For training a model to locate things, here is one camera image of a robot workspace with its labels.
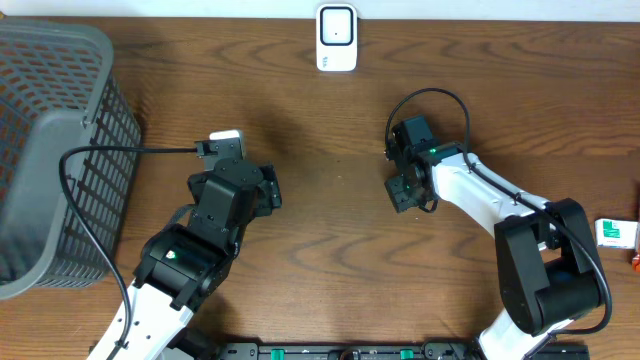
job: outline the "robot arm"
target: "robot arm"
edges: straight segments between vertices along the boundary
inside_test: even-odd
[[[496,241],[500,294],[505,310],[479,336],[476,352],[483,359],[523,359],[574,319],[603,303],[593,267],[574,244],[543,217],[470,171],[458,144],[440,145],[424,117],[393,128],[388,149],[400,175],[385,186],[397,212],[419,207],[427,212],[438,200],[449,201],[473,218]],[[475,154],[471,163],[489,179],[561,221],[580,238],[591,230],[578,203],[557,203],[528,194],[487,169]],[[593,242],[583,244],[600,266]],[[539,251],[562,249],[561,257],[544,263]]]
[[[114,359],[160,356],[226,279],[247,225],[282,205],[273,166],[245,160],[239,131],[213,133],[196,146],[206,171],[189,177],[195,205],[188,225],[170,224],[145,245],[128,288],[133,324]],[[89,359],[109,357],[124,313],[121,305]]]

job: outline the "white backdrop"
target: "white backdrop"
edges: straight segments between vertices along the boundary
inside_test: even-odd
[[[7,15],[313,18],[317,0],[0,0]],[[640,21],[639,0],[352,0],[364,19]]]

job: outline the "wire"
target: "wire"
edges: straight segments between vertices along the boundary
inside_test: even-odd
[[[554,338],[556,335],[560,335],[560,334],[564,334],[564,335],[587,335],[587,334],[596,333],[596,332],[604,329],[607,326],[607,324],[609,324],[609,321],[611,320],[611,314],[613,312],[613,299],[611,297],[611,289],[609,288],[609,283],[607,282],[607,279],[604,276],[604,270],[602,269],[602,267],[598,263],[596,263],[596,261],[593,259],[591,254],[589,254],[587,249],[584,247],[582,241],[580,239],[578,239],[578,237],[576,237],[575,234],[573,234],[573,232],[571,230],[566,228],[563,224],[561,224],[559,221],[557,221],[555,218],[553,218],[553,216],[551,216],[547,212],[541,210],[537,206],[535,206],[535,205],[531,204],[530,202],[526,201],[525,199],[523,199],[520,196],[520,194],[514,194],[513,192],[509,191],[508,189],[506,189],[502,185],[498,184],[497,182],[495,182],[492,179],[490,179],[489,177],[487,177],[485,174],[483,174],[480,170],[478,170],[476,168],[475,163],[471,163],[471,161],[469,161],[468,152],[470,150],[469,142],[471,141],[471,139],[470,139],[471,138],[471,115],[469,114],[469,110],[467,109],[467,106],[464,104],[462,99],[460,99],[460,97],[458,97],[458,95],[452,93],[451,91],[440,89],[440,88],[425,88],[425,89],[420,89],[420,90],[417,90],[417,91],[409,94],[406,98],[404,98],[395,107],[395,109],[393,109],[393,111],[389,115],[389,119],[387,121],[387,127],[386,127],[386,130],[385,130],[385,137],[384,137],[384,141],[385,141],[385,145],[387,147],[387,151],[389,150],[389,145],[390,145],[390,143],[389,143],[389,129],[391,127],[391,122],[393,121],[393,118],[394,118],[396,112],[398,112],[400,107],[402,107],[402,105],[404,105],[411,98],[413,98],[416,95],[419,95],[419,94],[422,94],[422,93],[426,93],[426,92],[438,92],[438,93],[442,93],[442,94],[448,95],[448,96],[452,97],[460,105],[460,108],[462,108],[462,111],[464,112],[466,126],[465,126],[465,131],[464,131],[464,143],[463,143],[463,145],[459,145],[458,148],[462,151],[462,157],[464,159],[465,164],[469,168],[469,170],[473,171],[476,175],[478,175],[479,178],[481,178],[482,180],[486,181],[488,184],[490,184],[493,187],[495,187],[496,189],[502,191],[507,196],[513,198],[514,201],[517,201],[517,202],[521,203],[522,205],[528,207],[529,209],[533,210],[536,214],[538,214],[539,216],[542,216],[545,220],[547,220],[551,225],[555,226],[556,230],[558,230],[565,237],[567,237],[569,239],[569,241],[571,241],[571,243],[576,248],[578,248],[578,250],[584,255],[584,257],[587,259],[587,261],[589,262],[589,264],[593,268],[593,271],[595,273],[595,277],[596,277],[596,280],[597,280],[597,283],[598,283],[598,288],[599,288],[600,293],[602,294],[602,296],[604,298],[605,312],[604,312],[604,315],[602,317],[602,320],[597,325],[595,325],[593,327],[590,327],[590,328],[586,328],[586,329],[558,329],[558,330],[552,330],[547,334],[548,335],[548,339],[545,339],[545,340],[549,341],[550,338]]]
[[[98,145],[98,146],[82,146],[77,147],[75,149],[71,149],[65,152],[60,158],[60,162],[58,163],[58,175],[60,176],[60,185],[62,186],[62,193],[64,197],[67,199],[67,203],[69,204],[69,209],[76,216],[78,222],[84,229],[85,233],[93,243],[93,245],[98,249],[100,255],[104,258],[104,261],[107,263],[107,267],[113,273],[113,276],[116,279],[116,284],[120,289],[120,293],[122,295],[122,302],[124,304],[124,327],[122,328],[122,335],[120,335],[120,339],[116,341],[115,346],[109,356],[108,360],[115,358],[116,354],[121,348],[126,348],[127,343],[127,335],[129,334],[129,330],[131,329],[131,321],[132,321],[132,309],[131,302],[129,301],[129,295],[127,294],[127,286],[124,283],[122,275],[118,268],[116,267],[115,262],[109,256],[107,250],[104,248],[102,243],[98,241],[98,237],[93,232],[89,223],[82,215],[82,211],[80,207],[73,199],[73,195],[71,193],[71,189],[67,183],[67,175],[66,175],[66,164],[67,160],[75,154],[82,152],[91,152],[91,151],[125,151],[125,152],[136,152],[136,153],[145,153],[145,154],[170,154],[170,153],[191,153],[196,152],[195,148],[174,148],[174,149],[151,149],[151,148],[137,148],[137,147],[126,147],[126,146],[111,146],[111,145]]]

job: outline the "gray plastic basket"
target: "gray plastic basket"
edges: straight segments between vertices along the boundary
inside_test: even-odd
[[[140,144],[112,64],[111,42],[94,28],[0,20],[0,299],[32,286],[86,287],[107,271],[67,207],[58,161],[77,146]],[[67,165],[73,196],[111,253],[136,160],[90,152]]]

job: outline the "wood grain surface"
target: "wood grain surface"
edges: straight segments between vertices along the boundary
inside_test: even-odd
[[[239,128],[249,157],[276,166],[284,207],[249,226],[229,278],[192,321],[214,339],[421,343],[491,324],[502,308],[491,237],[449,204],[397,215],[384,189],[394,172],[382,154],[386,117],[421,87],[467,102],[474,152],[521,188],[571,197],[591,222],[637,218],[640,24],[360,21],[357,69],[328,74],[315,68],[309,20],[55,20],[111,38],[145,145]],[[441,139],[462,139],[452,100],[423,96],[399,117],[420,113]],[[191,155],[142,157],[117,255],[127,282],[202,166]],[[600,255],[613,320],[563,340],[586,342],[593,359],[637,359],[640,276],[631,253]],[[112,277],[1,302],[0,358],[83,358],[119,303]]]

